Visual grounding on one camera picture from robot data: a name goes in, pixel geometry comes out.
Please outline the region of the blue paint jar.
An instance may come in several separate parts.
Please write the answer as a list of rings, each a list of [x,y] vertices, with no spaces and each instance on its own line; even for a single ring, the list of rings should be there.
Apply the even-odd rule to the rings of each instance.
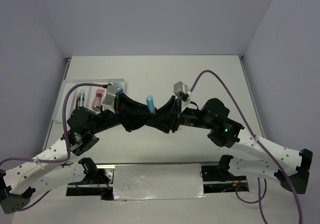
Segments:
[[[112,82],[111,85],[116,89],[116,95],[120,95],[124,92],[125,83],[124,82]]]

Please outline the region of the pink capped pencil tube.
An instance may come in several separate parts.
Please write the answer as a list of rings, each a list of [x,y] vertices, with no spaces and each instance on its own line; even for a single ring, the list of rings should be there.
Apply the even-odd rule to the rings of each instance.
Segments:
[[[93,99],[92,106],[91,106],[93,111],[96,111],[96,112],[100,111],[103,93],[104,93],[103,89],[96,90],[96,94],[95,94],[95,97]]]

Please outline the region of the teal pen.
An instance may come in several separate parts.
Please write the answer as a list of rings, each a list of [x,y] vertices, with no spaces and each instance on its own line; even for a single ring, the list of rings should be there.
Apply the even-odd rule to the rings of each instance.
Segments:
[[[81,107],[84,107],[84,105],[85,105],[85,102],[84,102],[85,101],[85,93],[84,92],[82,93],[81,101],[82,101]]]

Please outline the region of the dark blue pen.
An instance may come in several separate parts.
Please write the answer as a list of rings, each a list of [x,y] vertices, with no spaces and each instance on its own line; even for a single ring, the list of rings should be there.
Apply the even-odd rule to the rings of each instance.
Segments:
[[[78,100],[77,100],[77,107],[81,106],[81,101],[82,101],[82,97],[81,97],[81,93],[78,95]]]

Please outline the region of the red pen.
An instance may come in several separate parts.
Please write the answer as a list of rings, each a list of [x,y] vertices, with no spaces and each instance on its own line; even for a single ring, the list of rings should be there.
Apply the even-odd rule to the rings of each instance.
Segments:
[[[76,102],[75,102],[75,107],[77,108],[77,107],[79,106],[79,102],[78,102],[78,101],[79,101],[79,97],[78,97],[78,96],[76,97],[76,100],[75,100],[75,101],[76,101]]]

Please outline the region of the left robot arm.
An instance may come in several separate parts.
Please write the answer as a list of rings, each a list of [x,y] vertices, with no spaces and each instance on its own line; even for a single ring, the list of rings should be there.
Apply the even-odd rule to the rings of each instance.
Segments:
[[[33,198],[64,184],[80,182],[108,186],[111,182],[108,174],[98,169],[91,158],[81,157],[99,141],[96,135],[118,125],[127,132],[143,126],[167,132],[170,124],[164,125],[162,120],[174,105],[172,98],[161,108],[152,108],[121,94],[112,100],[110,108],[102,107],[98,113],[85,107],[76,108],[65,121],[69,128],[53,145],[32,160],[0,172],[3,212],[25,211],[32,207]]]

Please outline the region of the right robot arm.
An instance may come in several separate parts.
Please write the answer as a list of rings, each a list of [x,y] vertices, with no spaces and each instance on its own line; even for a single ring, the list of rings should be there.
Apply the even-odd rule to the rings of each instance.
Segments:
[[[245,152],[257,158],[248,161],[222,155],[216,167],[222,180],[251,176],[272,180],[290,192],[305,194],[313,153],[308,149],[293,150],[253,133],[248,127],[230,119],[229,109],[217,98],[210,99],[202,109],[188,108],[190,102],[174,98],[160,109],[152,96],[146,99],[150,113],[161,117],[161,125],[174,132],[177,126],[208,129],[207,137],[218,147]]]

